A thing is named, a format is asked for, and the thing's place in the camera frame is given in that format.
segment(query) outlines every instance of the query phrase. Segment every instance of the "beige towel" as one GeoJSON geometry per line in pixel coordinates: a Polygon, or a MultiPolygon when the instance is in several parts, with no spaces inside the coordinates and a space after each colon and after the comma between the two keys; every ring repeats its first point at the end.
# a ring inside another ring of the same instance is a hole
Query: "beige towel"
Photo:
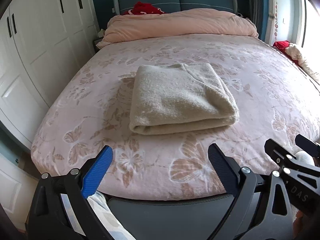
{"type": "Polygon", "coordinates": [[[139,67],[131,131],[167,134],[231,125],[238,120],[236,102],[210,64],[139,67]]]}

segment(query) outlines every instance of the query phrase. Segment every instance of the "door panel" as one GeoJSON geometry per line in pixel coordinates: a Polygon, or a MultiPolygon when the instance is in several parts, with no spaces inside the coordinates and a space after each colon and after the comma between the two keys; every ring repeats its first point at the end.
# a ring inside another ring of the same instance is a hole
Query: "door panel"
{"type": "Polygon", "coordinates": [[[9,36],[9,16],[7,9],[0,19],[0,120],[19,141],[30,148],[48,106],[24,69],[13,36],[9,36]]]}
{"type": "Polygon", "coordinates": [[[41,87],[46,88],[46,95],[53,102],[68,84],[68,79],[61,73],[48,52],[31,63],[31,68],[41,87]]]}
{"type": "Polygon", "coordinates": [[[14,120],[15,127],[32,142],[46,111],[37,106],[21,76],[18,75],[9,85],[1,99],[5,104],[2,104],[1,109],[6,110],[8,119],[14,120]]]}
{"type": "Polygon", "coordinates": [[[0,203],[12,223],[19,229],[25,230],[24,223],[37,183],[36,179],[0,154],[0,203]]]}
{"type": "Polygon", "coordinates": [[[42,25],[45,26],[45,41],[57,44],[68,37],[63,23],[60,0],[37,0],[41,14],[42,25]]]}
{"type": "Polygon", "coordinates": [[[53,53],[57,55],[56,59],[60,68],[64,69],[68,80],[71,80],[80,68],[74,57],[70,39],[66,38],[57,43],[53,48],[53,53]]]}
{"type": "Polygon", "coordinates": [[[77,55],[79,66],[83,66],[91,58],[91,52],[84,30],[75,33],[71,38],[72,47],[77,55]]]}
{"type": "Polygon", "coordinates": [[[87,43],[90,47],[90,53],[91,53],[91,56],[93,56],[95,52],[92,46],[92,41],[98,37],[97,27],[94,22],[90,1],[81,0],[81,3],[82,3],[82,9],[80,9],[80,15],[83,22],[87,43]]]}
{"type": "Polygon", "coordinates": [[[61,0],[64,13],[63,22],[68,33],[74,34],[83,29],[78,0],[61,0]]]}
{"type": "Polygon", "coordinates": [[[36,0],[13,0],[10,4],[17,33],[14,33],[18,51],[23,51],[23,57],[28,63],[33,62],[45,52],[45,39],[39,21],[39,7],[36,0]]]}

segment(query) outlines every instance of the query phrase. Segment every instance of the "headboard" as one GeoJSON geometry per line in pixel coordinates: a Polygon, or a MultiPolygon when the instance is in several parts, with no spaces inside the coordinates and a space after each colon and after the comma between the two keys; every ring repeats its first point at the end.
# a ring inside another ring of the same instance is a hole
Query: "headboard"
{"type": "Polygon", "coordinates": [[[123,14],[141,1],[151,3],[166,13],[185,11],[193,8],[213,8],[219,11],[237,13],[237,0],[113,0],[116,15],[123,14]]]}

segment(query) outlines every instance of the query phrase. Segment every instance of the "pink comforter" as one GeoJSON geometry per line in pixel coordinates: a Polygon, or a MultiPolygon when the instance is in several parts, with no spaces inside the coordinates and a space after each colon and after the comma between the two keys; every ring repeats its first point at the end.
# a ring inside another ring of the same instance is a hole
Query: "pink comforter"
{"type": "Polygon", "coordinates": [[[104,145],[114,158],[101,192],[134,199],[180,200],[223,193],[207,155],[216,143],[240,166],[270,174],[264,152],[272,138],[295,154],[300,133],[320,136],[319,92],[297,66],[262,41],[245,36],[187,34],[119,42],[99,51],[51,106],[33,142],[40,172],[67,174],[104,145]],[[234,125],[164,135],[129,129],[134,77],[140,65],[210,63],[234,96],[234,125]]]}
{"type": "Polygon", "coordinates": [[[169,37],[191,33],[229,34],[258,37],[257,28],[248,19],[237,15],[199,8],[169,14],[118,15],[108,22],[103,48],[111,43],[145,38],[169,37]]]}

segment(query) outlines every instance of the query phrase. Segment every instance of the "red cloth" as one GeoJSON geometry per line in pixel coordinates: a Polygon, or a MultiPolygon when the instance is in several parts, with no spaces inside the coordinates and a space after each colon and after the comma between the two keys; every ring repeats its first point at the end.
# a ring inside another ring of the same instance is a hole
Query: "red cloth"
{"type": "Polygon", "coordinates": [[[124,12],[123,15],[126,14],[134,14],[134,15],[141,15],[141,14],[164,14],[164,11],[161,11],[160,8],[156,8],[152,6],[151,3],[142,3],[142,2],[137,2],[133,9],[124,12]]]}
{"type": "Polygon", "coordinates": [[[288,54],[286,54],[285,49],[289,47],[290,42],[289,41],[276,41],[273,46],[276,47],[279,51],[281,51],[283,54],[286,55],[288,59],[293,61],[296,65],[299,66],[298,60],[293,60],[288,54]]]}

